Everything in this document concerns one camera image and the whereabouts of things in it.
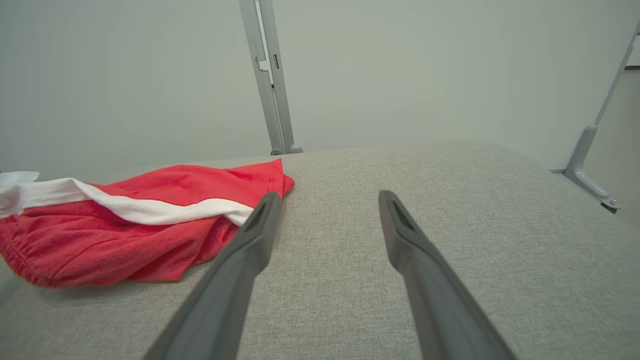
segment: red fabric with white stripe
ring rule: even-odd
[[[178,206],[228,199],[254,208],[268,192],[294,186],[282,160],[233,169],[178,165],[111,185],[108,195]],[[224,215],[172,225],[140,225],[93,200],[25,209],[0,219],[0,253],[35,285],[66,288],[133,281],[177,281],[215,256],[238,229]]]

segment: gray fabric surface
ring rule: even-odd
[[[404,283],[384,248],[382,189],[400,197],[520,358],[640,357],[640,234],[527,159],[447,142],[283,161],[296,186],[255,281],[239,358],[420,357]],[[139,359],[208,266],[175,284],[67,290],[2,269],[0,357]]]

